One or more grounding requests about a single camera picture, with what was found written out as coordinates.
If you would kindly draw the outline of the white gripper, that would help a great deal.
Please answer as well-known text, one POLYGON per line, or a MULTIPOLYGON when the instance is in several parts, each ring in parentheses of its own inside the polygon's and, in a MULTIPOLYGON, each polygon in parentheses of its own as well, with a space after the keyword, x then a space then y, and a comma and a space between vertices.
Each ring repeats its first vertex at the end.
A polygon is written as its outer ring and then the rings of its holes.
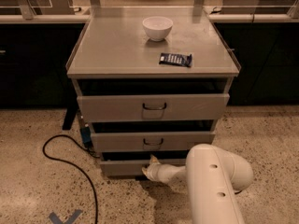
POLYGON ((155 182, 168 183, 170 181, 170 165, 160 164, 159 160, 150 155, 149 166, 142 167, 142 173, 150 180, 155 182))

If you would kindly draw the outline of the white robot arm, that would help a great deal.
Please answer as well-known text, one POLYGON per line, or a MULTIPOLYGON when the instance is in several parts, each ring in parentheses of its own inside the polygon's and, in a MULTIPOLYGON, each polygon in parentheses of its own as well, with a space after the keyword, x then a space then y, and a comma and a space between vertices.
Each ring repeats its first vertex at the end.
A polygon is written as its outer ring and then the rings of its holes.
POLYGON ((183 166, 162 164, 151 156, 142 172, 154 182, 187 182, 193 224, 245 224, 235 194, 251 185, 253 170, 243 157, 200 144, 190 149, 183 166))

